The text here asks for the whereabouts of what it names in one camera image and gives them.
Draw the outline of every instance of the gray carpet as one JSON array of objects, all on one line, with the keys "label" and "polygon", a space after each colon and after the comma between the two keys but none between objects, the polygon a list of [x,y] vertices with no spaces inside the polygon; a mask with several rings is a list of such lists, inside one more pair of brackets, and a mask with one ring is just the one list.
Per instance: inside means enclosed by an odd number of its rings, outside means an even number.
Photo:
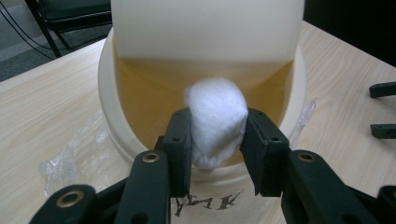
[{"label": "gray carpet", "polygon": [[[64,39],[69,44],[69,46],[72,47],[71,49],[64,49],[64,45],[59,40],[55,40],[55,43],[59,49],[63,49],[61,50],[61,54],[66,55],[77,49],[86,47],[95,41],[105,38],[110,29],[111,25],[105,25],[64,33]],[[10,59],[0,62],[0,81],[15,77],[18,74],[24,73],[56,59],[51,49],[44,49],[41,47],[36,48],[49,56],[50,59],[41,55],[34,49],[29,49]]]}]

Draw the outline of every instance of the wooden table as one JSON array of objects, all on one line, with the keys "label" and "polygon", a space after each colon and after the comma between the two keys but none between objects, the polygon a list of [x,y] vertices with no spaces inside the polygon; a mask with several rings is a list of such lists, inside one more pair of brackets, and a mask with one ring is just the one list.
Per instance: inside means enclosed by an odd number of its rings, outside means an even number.
[{"label": "wooden table", "polygon": [[[46,200],[39,163],[54,158],[100,109],[97,67],[104,41],[0,83],[0,219],[27,223]],[[371,123],[396,123],[396,97],[368,88],[396,81],[396,69],[304,23],[300,45],[307,101],[317,108],[298,148],[317,152],[349,186],[375,196],[396,185],[396,141]],[[282,223],[277,212],[272,223]]]}]

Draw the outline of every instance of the black chair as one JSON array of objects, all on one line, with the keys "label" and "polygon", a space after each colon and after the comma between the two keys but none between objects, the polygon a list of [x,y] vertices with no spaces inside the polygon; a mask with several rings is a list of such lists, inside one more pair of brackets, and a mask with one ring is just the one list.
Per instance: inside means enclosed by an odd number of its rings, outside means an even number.
[{"label": "black chair", "polygon": [[62,33],[110,24],[110,0],[25,0],[56,57],[61,53],[53,41],[53,31],[64,46]]}]

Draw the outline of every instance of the white cloth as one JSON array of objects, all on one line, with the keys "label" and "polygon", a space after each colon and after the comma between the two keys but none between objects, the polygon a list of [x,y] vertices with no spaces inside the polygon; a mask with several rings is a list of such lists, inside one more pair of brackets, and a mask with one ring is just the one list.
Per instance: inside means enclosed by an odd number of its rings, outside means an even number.
[{"label": "white cloth", "polygon": [[242,143],[248,108],[238,87],[223,77],[203,79],[185,90],[191,111],[192,163],[214,169]]}]

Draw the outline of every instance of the table surface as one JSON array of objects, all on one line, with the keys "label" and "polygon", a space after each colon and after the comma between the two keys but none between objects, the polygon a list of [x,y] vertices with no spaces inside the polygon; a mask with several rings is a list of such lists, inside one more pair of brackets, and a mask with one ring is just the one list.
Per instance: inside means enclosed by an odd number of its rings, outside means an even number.
[{"label": "table surface", "polygon": [[[100,109],[97,67],[104,41],[0,83],[0,218],[27,223],[46,201],[38,172]],[[304,22],[300,46],[306,101],[316,99],[297,148],[317,152],[349,186],[375,196],[396,185],[396,141],[371,136],[371,123],[396,123],[396,97],[372,99],[371,85],[396,69]],[[278,212],[271,223],[282,223]]]}]

